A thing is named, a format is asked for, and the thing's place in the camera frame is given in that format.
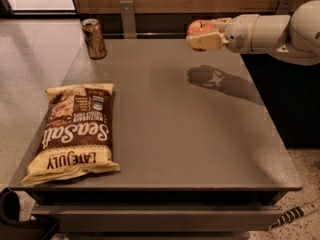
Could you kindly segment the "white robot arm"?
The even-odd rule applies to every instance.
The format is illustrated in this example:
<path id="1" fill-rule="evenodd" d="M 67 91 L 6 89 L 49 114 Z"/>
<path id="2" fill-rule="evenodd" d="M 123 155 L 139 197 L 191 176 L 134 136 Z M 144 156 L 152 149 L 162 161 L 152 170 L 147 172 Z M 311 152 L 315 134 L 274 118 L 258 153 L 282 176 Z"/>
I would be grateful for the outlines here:
<path id="1" fill-rule="evenodd" d="M 290 15 L 242 14 L 234 18 L 196 20 L 187 29 L 196 51 L 222 47 L 239 54 L 268 54 L 296 65 L 320 63 L 320 1 L 309 1 Z"/>

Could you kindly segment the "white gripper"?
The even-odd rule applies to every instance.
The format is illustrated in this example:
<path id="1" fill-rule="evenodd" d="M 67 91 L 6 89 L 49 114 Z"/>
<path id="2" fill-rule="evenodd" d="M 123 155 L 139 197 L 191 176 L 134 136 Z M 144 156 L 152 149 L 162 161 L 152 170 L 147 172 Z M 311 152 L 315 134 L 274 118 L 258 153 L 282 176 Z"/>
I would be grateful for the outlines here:
<path id="1" fill-rule="evenodd" d="M 254 51 L 253 32 L 258 18 L 258 14 L 242 14 L 232 19 L 212 19 L 211 23 L 218 32 L 189 35 L 186 40 L 195 50 L 216 51 L 227 44 L 226 47 L 232 52 L 250 54 Z"/>

